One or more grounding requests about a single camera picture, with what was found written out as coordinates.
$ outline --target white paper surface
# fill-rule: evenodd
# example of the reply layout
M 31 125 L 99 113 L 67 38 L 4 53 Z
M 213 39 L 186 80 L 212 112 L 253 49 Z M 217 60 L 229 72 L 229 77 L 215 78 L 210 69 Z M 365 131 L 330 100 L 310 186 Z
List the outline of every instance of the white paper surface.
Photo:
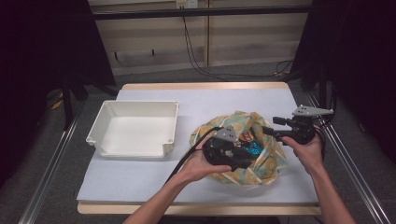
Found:
M 297 107 L 289 89 L 120 91 L 117 100 L 178 101 L 175 149 L 165 158 L 134 160 L 105 159 L 95 152 L 78 194 L 80 202 L 145 202 L 162 187 L 190 148 L 190 135 L 199 125 L 235 110 L 256 111 L 272 123 L 272 117 L 292 118 Z M 269 186 L 221 184 L 206 177 L 184 188 L 175 202 L 317 203 L 310 176 L 292 149 L 283 149 L 289 165 Z

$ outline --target person's left hand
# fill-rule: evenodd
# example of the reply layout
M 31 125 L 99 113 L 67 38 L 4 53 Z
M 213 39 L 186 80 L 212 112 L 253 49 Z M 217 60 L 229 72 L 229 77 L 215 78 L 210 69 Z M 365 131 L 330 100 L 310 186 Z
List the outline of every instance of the person's left hand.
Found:
M 197 146 L 197 151 L 190 155 L 189 159 L 184 163 L 183 168 L 179 172 L 190 182 L 200 180 L 212 173 L 231 171 L 231 167 L 229 165 L 212 165 L 206 160 L 204 152 L 201 149 L 207 139 L 208 137 Z

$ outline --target forearm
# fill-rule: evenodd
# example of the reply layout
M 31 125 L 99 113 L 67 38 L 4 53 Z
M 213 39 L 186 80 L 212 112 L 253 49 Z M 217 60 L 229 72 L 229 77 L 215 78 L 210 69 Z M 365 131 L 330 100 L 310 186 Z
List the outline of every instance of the forearm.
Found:
M 142 204 L 133 214 L 131 214 L 124 224 L 157 224 L 166 209 L 172 204 L 177 195 L 188 185 L 189 181 L 183 175 L 175 175 L 147 202 Z
M 318 195 L 324 222 L 326 224 L 355 223 L 340 196 L 335 191 L 325 168 L 319 166 L 317 169 L 311 171 L 311 176 Z

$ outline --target white plastic tray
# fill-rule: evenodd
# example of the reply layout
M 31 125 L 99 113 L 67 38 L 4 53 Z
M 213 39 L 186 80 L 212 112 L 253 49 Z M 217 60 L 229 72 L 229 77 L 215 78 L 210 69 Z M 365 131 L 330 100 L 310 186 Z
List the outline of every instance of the white plastic tray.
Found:
M 103 157 L 164 157 L 175 147 L 178 102 L 104 101 L 87 143 Z

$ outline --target crumpled cloth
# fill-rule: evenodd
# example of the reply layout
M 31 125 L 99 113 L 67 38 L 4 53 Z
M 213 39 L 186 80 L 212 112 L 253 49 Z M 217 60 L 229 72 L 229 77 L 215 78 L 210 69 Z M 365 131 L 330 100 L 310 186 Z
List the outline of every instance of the crumpled cloth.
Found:
M 199 126 L 190 137 L 190 145 L 193 146 L 202 135 L 213 127 L 227 127 L 232 125 L 237 136 L 253 130 L 256 140 L 262 146 L 263 151 L 247 168 L 237 168 L 234 172 L 222 174 L 211 174 L 209 176 L 217 179 L 223 184 L 239 185 L 269 185 L 277 178 L 277 174 L 287 166 L 288 162 L 280 144 L 273 136 L 264 134 L 262 126 L 270 127 L 257 112 L 235 111 L 229 116 L 218 116 L 208 123 Z

